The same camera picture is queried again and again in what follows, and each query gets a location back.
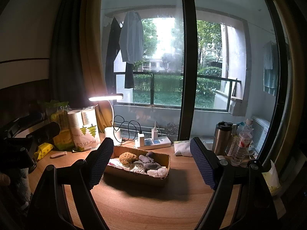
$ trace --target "thermos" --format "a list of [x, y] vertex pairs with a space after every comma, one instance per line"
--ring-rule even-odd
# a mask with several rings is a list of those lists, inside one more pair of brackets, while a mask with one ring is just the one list
[[232, 125], [233, 123], [227, 123], [224, 121], [216, 124], [212, 151], [217, 156], [224, 155], [224, 151], [231, 136]]

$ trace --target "white shirt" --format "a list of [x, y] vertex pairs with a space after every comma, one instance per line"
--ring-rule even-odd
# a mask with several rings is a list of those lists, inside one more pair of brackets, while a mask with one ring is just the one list
[[133, 64], [143, 59], [144, 31], [142, 19], [138, 12], [127, 12], [119, 37], [119, 46], [122, 53], [122, 62]]

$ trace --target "glass pane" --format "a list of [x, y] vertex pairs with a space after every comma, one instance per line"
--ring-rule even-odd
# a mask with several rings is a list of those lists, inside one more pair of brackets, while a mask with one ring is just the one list
[[[134, 28], [138, 35], [123, 34], [129, 15], [138, 21]], [[123, 100], [114, 104], [115, 114], [126, 121], [138, 121], [144, 132], [151, 132], [157, 121], [163, 134], [177, 139], [184, 58], [182, 0], [102, 0], [101, 18], [107, 89], [109, 93], [124, 94]], [[121, 45], [122, 34], [127, 39], [126, 46]], [[130, 48], [138, 51], [133, 60], [127, 58], [135, 56], [126, 54]]]
[[[220, 121], [238, 123], [253, 117], [254, 122], [260, 118], [269, 123], [277, 88], [277, 79], [270, 77], [278, 77], [278, 63], [274, 27], [265, 0], [195, 0], [195, 5], [198, 75], [206, 77], [197, 79], [191, 137], [212, 142]], [[267, 50], [273, 52], [270, 63], [265, 58]], [[235, 85], [214, 77], [240, 82]], [[230, 87], [232, 98], [226, 111]]]
[[154, 104], [181, 106], [183, 76], [155, 75]]

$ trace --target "cardboard box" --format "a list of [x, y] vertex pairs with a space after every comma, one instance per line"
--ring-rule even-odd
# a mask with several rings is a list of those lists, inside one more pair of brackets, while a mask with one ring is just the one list
[[[114, 146], [114, 152], [111, 158], [118, 158], [122, 153], [125, 153], [125, 152], [133, 153], [137, 157], [139, 157], [139, 155], [146, 156], [146, 154], [149, 151], [138, 150], [135, 148], [125, 147], [125, 146]], [[170, 156], [169, 155], [162, 154], [162, 153], [154, 153], [153, 158], [161, 166], [167, 167], [168, 173], [169, 173], [169, 167], [170, 167]], [[106, 166], [106, 169], [104, 172], [114, 175], [114, 176], [118, 176], [118, 177], [127, 179], [127, 180], [131, 180], [131, 181], [135, 181], [139, 183], [145, 183], [145, 184], [154, 185], [154, 186], [159, 186], [159, 187], [163, 187], [165, 185], [166, 179], [168, 177], [168, 173], [165, 177], [153, 177], [147, 174], [135, 173], [133, 171], [127, 171], [127, 170], [116, 168], [110, 165]]]

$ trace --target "plastic water bottle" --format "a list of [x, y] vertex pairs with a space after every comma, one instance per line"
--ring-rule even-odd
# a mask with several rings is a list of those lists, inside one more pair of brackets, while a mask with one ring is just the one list
[[242, 163], [243, 158], [248, 155], [248, 147], [253, 137], [253, 120], [247, 119], [245, 126], [240, 131], [237, 145], [232, 152], [231, 164], [238, 166]]

